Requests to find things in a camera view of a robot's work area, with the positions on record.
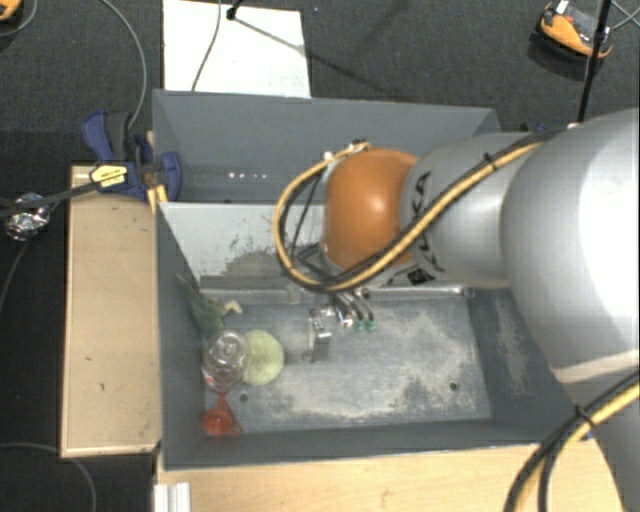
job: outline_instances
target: yellow cable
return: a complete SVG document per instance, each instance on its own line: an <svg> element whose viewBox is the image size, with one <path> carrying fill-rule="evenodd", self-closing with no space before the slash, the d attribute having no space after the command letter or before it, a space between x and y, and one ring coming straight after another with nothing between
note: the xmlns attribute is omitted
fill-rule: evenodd
<svg viewBox="0 0 640 512"><path fill-rule="evenodd" d="M445 195L443 195L438 200L438 202L427 212L427 214L424 217L422 217L420 221L409 232L407 232L407 234L398 242L398 244L392 250L387 252L384 256L382 256L377 262L369 266L366 270L363 270L359 274L356 274L355 276L348 279L347 281L335 284L333 286L328 286L326 288L327 291L338 292L338 291L348 290L350 288L354 288L360 285L370 277L375 276L378 272L380 272L386 266L391 264L393 260L395 260L398 256L404 253L405 250L418 238L418 236L420 236L420 233L422 233L427 227L429 227L429 225L447 208L447 206L449 206L449 204L455 201L458 197L464 194L471 187L478 184L480 181L484 180L490 174L494 173L501 167L504 167L505 165L509 164L516 158L519 158L525 153L528 153L534 148L540 146L541 144L542 142L535 142L535 143L523 146L521 148L515 149L510 153L507 153L506 155L503 155L497 158L494 162L488 163L484 167L478 169L477 172L475 172L465 180L458 183L455 187L453 187ZM363 145L362 148L358 147L358 149L366 149L368 147L369 145L366 144L366 147L364 147ZM276 204L276 209L273 215L273 235L274 235L274 240L276 245L276 251L278 252L280 261L282 262L283 266L287 269L287 271L292 276L294 276L295 278L297 278L298 280L300 280L305 284L315 286L315 285L321 285L322 282L316 281L315 279L310 279L309 277L307 277L306 275L304 275L294 267L293 262L289 258L287 251L284 247L284 242L280 238L280 232L279 232L279 226L278 226L279 220L280 220L280 213L285 203L287 202L289 196L300 183L312 177L313 175L317 174L318 172L321 172L329 163L335 160L338 160L339 158L343 158L344 156L347 156L353 151L355 151L355 149L351 149L351 150L347 149L347 150L341 151L340 153L337 153L334 157L328 160L325 160L324 162L321 162L320 164L317 164L311 167L309 170L302 173L300 176L294 179L287 186L287 188L285 188L284 192L282 193L282 195L280 196L280 199Z"/></svg>
<svg viewBox="0 0 640 512"><path fill-rule="evenodd" d="M615 398L611 399L609 402L604 404L600 409L598 409L595 413L591 415L591 422L594 425L599 425L607 421L611 416L620 412L622 409L627 407L631 402L637 400L640 397L640 383L631 386L629 389L623 391ZM570 445L582 439L589 431L591 430L591 426L589 423L583 423L578 427L573 434L571 434L566 443L562 446L560 451L558 452L558 458L563 451L569 448ZM524 510L524 506L531 494L531 491L535 488L536 484L540 479L540 474L542 473L542 468L544 467L546 457L540 459L540 462L536 465L535 469L531 472L527 482L522 486L522 491L518 496L518 501L516 502L515 510L521 511Z"/></svg>

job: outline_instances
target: white cable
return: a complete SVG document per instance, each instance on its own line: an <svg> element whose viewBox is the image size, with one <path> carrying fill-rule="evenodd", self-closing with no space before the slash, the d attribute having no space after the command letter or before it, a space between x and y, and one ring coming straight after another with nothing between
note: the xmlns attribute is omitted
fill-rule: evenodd
<svg viewBox="0 0 640 512"><path fill-rule="evenodd" d="M29 17L25 20L25 22L19 27L14 28L13 30L9 30L8 32L4 32L4 33L0 32L0 37L9 37L27 28L27 25L29 25L29 23L33 21L33 18L35 17L36 12L38 12L38 0L33 0L33 7L31 8L31 14L29 14Z"/></svg>
<svg viewBox="0 0 640 512"><path fill-rule="evenodd" d="M131 120L129 121L129 124L127 125L127 129L131 130L133 125L138 120L138 116L140 115L140 111L142 110L144 100L147 96L147 80L148 80L147 61L144 57L144 50L142 49L142 45L140 44L140 39L138 39L138 35L136 34L136 31L131 26L131 23L129 23L127 18L125 18L124 15L118 10L118 8L115 7L112 3L110 3L109 0L99 0L99 1L102 2L104 5L106 5L109 9L111 9L113 13L120 19L123 25L127 28L129 33L131 34L131 37L133 38L133 41L136 43L136 47L138 48L138 53L140 54L140 62L142 64L142 91L140 93L140 100L138 101L138 106L136 107L136 110L133 116L131 116Z"/></svg>

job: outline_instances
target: cable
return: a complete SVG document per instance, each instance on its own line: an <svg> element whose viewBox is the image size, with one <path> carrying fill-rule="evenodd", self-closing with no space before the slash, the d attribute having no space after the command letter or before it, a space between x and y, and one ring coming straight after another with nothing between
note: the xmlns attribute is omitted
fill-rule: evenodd
<svg viewBox="0 0 640 512"><path fill-rule="evenodd" d="M18 32L23 31L33 21L33 18L35 18L36 16L36 12L38 12L38 0L33 0L33 7L31 8L31 14L29 14L29 17L24 21L24 23L19 27L14 28L13 30L9 30L8 32L0 32L0 37L10 37L17 34Z"/></svg>
<svg viewBox="0 0 640 512"><path fill-rule="evenodd" d="M298 224L296 226L296 231L293 235L293 240L291 241L291 247L289 248L289 257L291 258L291 260L294 259L295 256L295 250L296 250L296 244L298 243L298 237L300 236L300 230L302 229L302 224L304 223L304 219L307 216L307 213L309 212L309 207L311 206L311 201L313 199L313 196L316 193L316 188L318 188L318 183L320 183L320 180L322 179L322 176L320 176L319 174L317 176L315 176L313 181L313 185L311 186L311 191L309 192L309 195L307 197L307 201L304 204L304 208L302 210L302 213L300 214L300 219L298 220Z"/></svg>
<svg viewBox="0 0 640 512"><path fill-rule="evenodd" d="M222 0L218 0L218 21L216 21L216 29L213 32L213 37L211 38L211 42L209 43L209 48L207 48L207 53L204 54L204 58L200 63L200 67L198 68L198 72L196 73L196 78L191 85L191 92L196 91L196 87L198 86L198 82L200 81L200 75L202 74L202 70L204 69L207 60L209 60L209 54L211 50L213 50L213 45L216 44L216 40L218 39L218 32L220 32L220 20L222 19Z"/></svg>
<svg viewBox="0 0 640 512"><path fill-rule="evenodd" d="M471 169L465 175L456 180L447 189L445 189L437 198L435 198L431 204L423 211L420 217L412 222L403 232L391 242L391 244L379 251L377 254L372 255L360 264L354 266L351 269L344 271L342 274L335 276L332 279L325 281L317 281L311 279L295 268L293 262L287 255L287 251L284 247L284 226L286 225L287 206L289 204L289 197L294 194L296 189L304 182L310 180L317 174L321 174L325 171L326 167L342 159L355 151L366 150L370 147L368 143L361 143L343 151L340 151L336 155L320 162L309 168L307 171L300 174L285 188L284 192L280 196L276 203L276 208L273 216L273 235L276 246L276 252L280 259L280 263L283 266L285 272L289 277L300 284L302 287L310 291L319 292L336 292L344 291L356 288L364 284L365 282L373 279L376 275L387 268L397 257L403 254L409 246L418 238L420 233L424 231L429 225L453 202L460 198L464 193L480 183L482 180L493 174L501 167L509 164L513 160L528 153L529 151L537 148L542 144L543 140L548 139L555 132L544 132L542 134L535 134L530 137L519 141L518 143L509 146L505 150L490 157L489 161L483 161L476 167Z"/></svg>
<svg viewBox="0 0 640 512"><path fill-rule="evenodd" d="M618 23L617 25L614 25L613 27L611 27L611 30L617 30L620 27L626 25L627 23L629 23L630 21L633 21L635 23L635 25L637 27L640 28L640 22L638 22L635 18L638 15L638 13L640 12L640 6L638 6L636 8L635 11L633 12L627 12L626 9L624 9L618 2L616 2L615 0L611 0L611 3L613 4L613 6L618 9L622 14L624 14L626 16L626 18L624 20L622 20L620 23Z"/></svg>
<svg viewBox="0 0 640 512"><path fill-rule="evenodd" d="M562 433L545 458L544 467L540 476L540 486L538 487L538 510L540 512L548 512L547 504L551 472L558 457L563 451L569 448L572 443L582 439L583 436L591 430L592 425L595 426L604 422L607 418L613 416L636 400L640 390L638 381L638 374L634 374L608 391L605 394L606 396L601 397L597 403L592 403L584 410L578 410L574 425Z"/></svg>
<svg viewBox="0 0 640 512"><path fill-rule="evenodd" d="M11 448L22 448L22 449L29 449L29 450L42 450L42 451L45 451L45 452L49 452L49 453L53 453L55 455L58 455L58 450L56 450L52 446L47 446L46 444L38 444L38 443L0 443L0 450L8 450L8 449L11 449ZM96 493L96 485L93 482L93 478L91 478L91 475L89 474L89 471L87 471L87 468L84 467L84 465L81 462L79 462L79 461L77 461L76 459L73 459L73 458L69 458L67 460L69 460L69 462L71 462L75 467L78 468L80 473L82 473L82 476L84 476L85 480L89 484L89 490L91 491L91 511L92 512L96 512L96 510L98 509L98 497L97 497L97 493Z"/></svg>
<svg viewBox="0 0 640 512"><path fill-rule="evenodd" d="M140 92L140 99L138 101L136 110L131 116L129 123L127 124L127 129L131 130L135 125L136 121L138 120L138 117L140 116L140 112L142 111L142 106L144 105L144 100L147 97L147 82L148 82L148 75L149 75L147 71L147 60L145 59L144 50L142 49L142 45L140 44L140 39L138 38L138 34L136 34L136 31L131 26L131 23L129 23L127 18L125 18L124 15L118 10L118 8L114 6L111 2L109 2L109 0L98 0L98 1L102 2L109 9L111 9L111 11L113 11L113 13L120 19L122 24L127 28L129 33L131 34L131 37L133 38L133 41L135 42L136 47L138 48L138 53L140 54L140 62L142 64L142 91Z"/></svg>
<svg viewBox="0 0 640 512"><path fill-rule="evenodd" d="M527 497L540 478L546 457L556 450L556 445L560 444L559 449L562 450L563 447L568 447L589 432L591 427L585 416L589 417L594 425L603 423L637 400L639 394L638 373L634 373L585 407L585 414L580 413L572 417L545 439L514 479L503 512L515 512L523 509Z"/></svg>
<svg viewBox="0 0 640 512"><path fill-rule="evenodd" d="M52 214L56 210L56 208L60 206L60 203L61 202L58 201L56 204L54 204L51 207L49 214ZM18 254L16 254L16 257L13 260L13 264L11 265L9 272L7 273L7 278L5 279L4 284L2 285L2 291L0 292L0 317L2 317L2 310L4 309L4 303L7 300L7 294L9 293L9 285L11 284L11 280L13 279L13 275L16 273L16 269L20 264L20 260L24 256L24 253L27 251L27 247L29 247L31 240L32 239L29 239L26 242L23 242L22 247L18 251Z"/></svg>
<svg viewBox="0 0 640 512"><path fill-rule="evenodd" d="M598 23L596 31L593 35L593 49L591 55L587 59L587 73L584 79L584 87L582 89L582 98L580 98L580 108L578 109L578 117L576 122L582 123L587 111L587 103L589 102L589 93L591 92L591 84L596 72L596 66L598 64L598 55L600 54L600 47L606 38L607 29L607 17L609 16L609 8L611 7L612 0L602 0L600 4L600 12L598 14Z"/></svg>

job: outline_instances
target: gray bin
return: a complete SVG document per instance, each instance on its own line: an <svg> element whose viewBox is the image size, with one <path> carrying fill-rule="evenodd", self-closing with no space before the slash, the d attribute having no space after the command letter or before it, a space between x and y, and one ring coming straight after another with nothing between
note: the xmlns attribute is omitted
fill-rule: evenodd
<svg viewBox="0 0 640 512"><path fill-rule="evenodd" d="M497 130L487 109L155 92L156 148L178 151L185 172L180 202L161 205L157 223L166 469L530 443L572 413L506 290L374 292L376 331L334 323L328 360L301 359L315 299L291 293L272 247L284 184L353 138L422 154ZM303 243L317 238L321 217L312 208ZM239 437L200 426L215 395L178 274L243 305L229 326L265 329L285 348L278 379L230 393Z"/></svg>

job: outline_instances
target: yellow label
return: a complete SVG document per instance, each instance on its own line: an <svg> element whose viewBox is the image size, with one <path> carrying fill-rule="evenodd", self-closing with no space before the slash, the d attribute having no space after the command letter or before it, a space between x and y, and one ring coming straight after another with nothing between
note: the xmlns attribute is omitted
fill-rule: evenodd
<svg viewBox="0 0 640 512"><path fill-rule="evenodd" d="M103 187L124 183L127 168L123 165L101 165L91 173L91 181Z"/></svg>
<svg viewBox="0 0 640 512"><path fill-rule="evenodd" d="M124 183L126 178L124 176L116 176L115 178L108 178L106 180L102 180L100 185L104 188L110 187L111 185L119 185L120 183Z"/></svg>

